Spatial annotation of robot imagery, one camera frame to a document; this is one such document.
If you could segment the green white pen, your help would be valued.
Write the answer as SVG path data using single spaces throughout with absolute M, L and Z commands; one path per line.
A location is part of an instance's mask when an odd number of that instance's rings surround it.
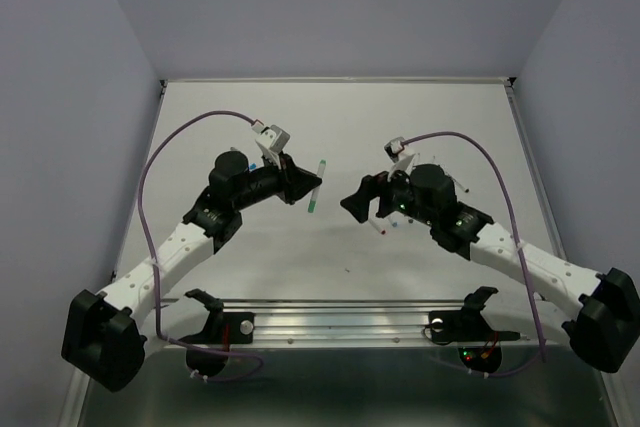
M 326 171 L 326 165 L 327 165 L 326 160 L 321 159 L 318 165 L 317 173 L 316 173 L 316 176 L 320 180 L 323 180 L 323 177 Z M 313 214 L 315 212 L 319 193 L 320 193 L 320 188 L 321 188 L 321 184 L 317 185 L 311 192 L 311 196 L 310 196 L 309 204 L 307 208 L 307 212 L 310 214 Z

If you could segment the red capped pen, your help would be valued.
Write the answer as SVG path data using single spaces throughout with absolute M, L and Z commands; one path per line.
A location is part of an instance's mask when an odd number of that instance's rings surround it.
M 380 234 L 380 235 L 385 235 L 386 234 L 386 229 L 377 221 L 370 219 L 369 220 L 369 224 Z

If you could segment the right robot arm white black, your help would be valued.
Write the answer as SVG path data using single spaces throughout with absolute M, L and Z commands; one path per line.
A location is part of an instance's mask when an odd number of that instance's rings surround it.
M 639 294 L 625 272 L 571 264 L 523 241 L 489 215 L 463 203 L 453 180 L 435 164 L 406 173 L 362 178 L 341 206 L 357 222 L 403 214 L 429 228 L 444 250 L 531 288 L 536 298 L 509 304 L 495 287 L 468 294 L 460 309 L 434 313 L 427 328 L 436 344 L 515 341 L 538 337 L 572 351 L 589 366 L 616 373 L 639 339 Z

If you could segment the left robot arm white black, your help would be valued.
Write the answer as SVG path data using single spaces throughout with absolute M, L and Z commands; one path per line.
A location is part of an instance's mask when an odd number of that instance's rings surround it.
M 73 298 L 62 358 L 107 390 L 122 390 L 152 352 L 141 331 L 144 321 L 160 312 L 168 291 L 231 240 L 242 225 L 242 210 L 271 197 L 293 205 L 321 183 L 286 153 L 256 169 L 240 151 L 220 154 L 207 186 L 166 241 L 124 278 Z

